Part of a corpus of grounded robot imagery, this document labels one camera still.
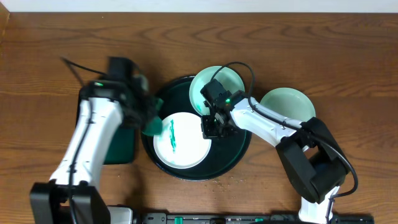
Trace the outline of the green rimmed plate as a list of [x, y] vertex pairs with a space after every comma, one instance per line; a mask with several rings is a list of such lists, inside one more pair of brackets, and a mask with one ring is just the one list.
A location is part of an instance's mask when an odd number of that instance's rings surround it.
[[[193, 78], [190, 89], [189, 89], [189, 99], [193, 109], [200, 115], [209, 115], [209, 108], [205, 106], [205, 98], [200, 93], [200, 90], [207, 84], [214, 73], [221, 68], [221, 66], [212, 66], [203, 69], [198, 72]], [[234, 93], [238, 90], [245, 91], [244, 83], [241, 77], [232, 69], [225, 67], [220, 72], [216, 74], [215, 79], [217, 79], [225, 88], [225, 90]]]

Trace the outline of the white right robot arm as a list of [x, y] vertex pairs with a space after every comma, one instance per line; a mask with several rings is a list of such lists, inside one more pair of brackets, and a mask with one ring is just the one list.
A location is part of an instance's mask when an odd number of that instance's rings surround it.
[[299, 219], [330, 223], [338, 190], [354, 169], [331, 132], [318, 118], [300, 121], [260, 105], [239, 90], [201, 90], [209, 115], [202, 117], [204, 138], [223, 138], [242, 129], [276, 148], [287, 177], [302, 198]]

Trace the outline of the light green plate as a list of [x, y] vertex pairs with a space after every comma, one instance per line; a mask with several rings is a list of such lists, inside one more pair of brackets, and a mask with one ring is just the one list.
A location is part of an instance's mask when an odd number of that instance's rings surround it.
[[265, 94], [260, 104], [288, 118], [308, 121], [316, 117], [311, 100], [293, 88], [276, 88]]

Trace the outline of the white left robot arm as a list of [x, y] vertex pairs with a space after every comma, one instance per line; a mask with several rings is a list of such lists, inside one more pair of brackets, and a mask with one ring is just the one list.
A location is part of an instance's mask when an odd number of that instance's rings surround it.
[[34, 221], [133, 223], [133, 210], [106, 205], [98, 184], [117, 130], [139, 129], [156, 114], [147, 83], [143, 78], [93, 80], [80, 97], [80, 114], [63, 159], [48, 182], [36, 182], [30, 191]]

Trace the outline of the green sponge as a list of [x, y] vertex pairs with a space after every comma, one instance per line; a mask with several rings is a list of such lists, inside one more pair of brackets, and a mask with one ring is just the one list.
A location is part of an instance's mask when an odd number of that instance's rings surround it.
[[154, 100], [154, 108], [155, 108], [155, 116], [148, 121], [144, 128], [141, 130], [142, 134], [146, 136], [155, 136], [160, 135], [162, 132], [162, 119], [159, 116], [159, 111], [164, 103], [164, 101], [160, 98], [156, 98]]

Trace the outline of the white plate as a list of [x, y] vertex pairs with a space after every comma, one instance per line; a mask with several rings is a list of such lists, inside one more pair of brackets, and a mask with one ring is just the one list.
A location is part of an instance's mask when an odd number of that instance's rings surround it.
[[179, 112], [162, 120], [162, 133], [154, 136], [153, 147], [156, 156], [166, 166], [188, 169], [205, 159], [211, 140], [203, 138], [199, 116]]

